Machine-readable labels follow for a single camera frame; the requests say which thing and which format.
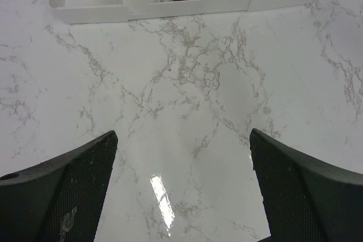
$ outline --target marble countertop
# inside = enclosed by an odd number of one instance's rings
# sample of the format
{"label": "marble countertop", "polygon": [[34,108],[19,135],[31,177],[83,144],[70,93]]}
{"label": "marble countertop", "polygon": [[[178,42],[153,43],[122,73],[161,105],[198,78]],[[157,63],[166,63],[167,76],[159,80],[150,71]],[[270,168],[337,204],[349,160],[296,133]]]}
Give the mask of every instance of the marble countertop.
{"label": "marble countertop", "polygon": [[252,128],[363,173],[363,0],[72,26],[47,1],[1,0],[0,176],[115,130],[95,241],[268,236]]}

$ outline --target mesh texture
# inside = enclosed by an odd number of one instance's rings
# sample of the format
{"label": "mesh texture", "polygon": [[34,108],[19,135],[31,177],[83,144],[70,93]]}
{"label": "mesh texture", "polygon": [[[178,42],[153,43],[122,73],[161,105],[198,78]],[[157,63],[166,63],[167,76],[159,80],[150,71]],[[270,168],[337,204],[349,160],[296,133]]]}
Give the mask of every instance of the mesh texture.
{"label": "mesh texture", "polygon": [[251,150],[273,241],[326,241],[296,164],[263,141]]}
{"label": "mesh texture", "polygon": [[100,141],[68,166],[37,241],[94,241],[116,146]]}

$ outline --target black mesh panel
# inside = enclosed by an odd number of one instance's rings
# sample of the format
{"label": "black mesh panel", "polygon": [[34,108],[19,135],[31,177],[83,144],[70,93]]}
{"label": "black mesh panel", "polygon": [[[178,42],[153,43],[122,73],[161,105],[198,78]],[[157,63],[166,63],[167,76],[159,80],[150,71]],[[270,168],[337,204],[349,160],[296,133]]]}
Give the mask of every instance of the black mesh panel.
{"label": "black mesh panel", "polygon": [[67,166],[37,241],[94,241],[117,141],[100,141]]}
{"label": "black mesh panel", "polygon": [[273,241],[326,241],[295,164],[260,139],[251,150]]}

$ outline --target screw hole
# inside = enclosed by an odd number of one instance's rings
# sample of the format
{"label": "screw hole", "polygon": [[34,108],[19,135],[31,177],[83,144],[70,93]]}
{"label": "screw hole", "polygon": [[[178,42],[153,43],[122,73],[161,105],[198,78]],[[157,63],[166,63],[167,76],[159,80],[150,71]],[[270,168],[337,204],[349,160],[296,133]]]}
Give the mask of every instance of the screw hole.
{"label": "screw hole", "polygon": [[10,180],[19,177],[18,173],[10,173],[5,176],[0,177],[0,181]]}

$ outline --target black plastic part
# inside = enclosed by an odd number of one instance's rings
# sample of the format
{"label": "black plastic part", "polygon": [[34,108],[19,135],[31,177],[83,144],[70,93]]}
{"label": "black plastic part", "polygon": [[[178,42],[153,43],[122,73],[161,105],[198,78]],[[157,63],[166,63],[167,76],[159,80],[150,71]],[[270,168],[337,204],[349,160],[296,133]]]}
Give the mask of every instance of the black plastic part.
{"label": "black plastic part", "polygon": [[250,143],[273,242],[363,241],[363,175],[256,129]]}
{"label": "black plastic part", "polygon": [[117,149],[114,131],[0,178],[0,241],[93,241]]}
{"label": "black plastic part", "polygon": [[260,240],[259,242],[272,242],[272,238],[269,236],[269,237],[266,237],[263,240]]}

